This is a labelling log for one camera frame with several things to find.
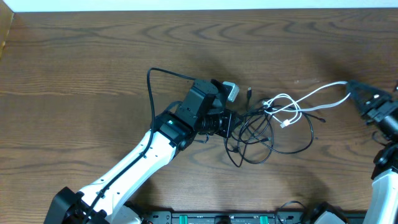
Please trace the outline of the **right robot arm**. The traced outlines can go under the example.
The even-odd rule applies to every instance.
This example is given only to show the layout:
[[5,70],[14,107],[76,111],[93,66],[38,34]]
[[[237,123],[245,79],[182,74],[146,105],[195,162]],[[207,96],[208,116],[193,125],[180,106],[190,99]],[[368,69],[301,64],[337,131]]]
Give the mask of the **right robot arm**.
[[387,141],[374,160],[372,198],[364,223],[397,223],[397,100],[384,90],[350,80],[346,87],[360,117]]

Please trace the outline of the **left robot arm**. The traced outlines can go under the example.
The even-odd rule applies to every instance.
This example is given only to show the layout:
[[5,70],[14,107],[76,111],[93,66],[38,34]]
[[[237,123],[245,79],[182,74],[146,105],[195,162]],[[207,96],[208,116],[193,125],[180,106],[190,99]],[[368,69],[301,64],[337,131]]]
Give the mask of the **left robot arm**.
[[46,223],[141,223],[126,202],[157,170],[195,140],[197,134],[231,135],[243,120],[226,109],[239,87],[231,82],[195,80],[183,101],[155,117],[140,143],[105,175],[77,193],[68,187],[54,196]]

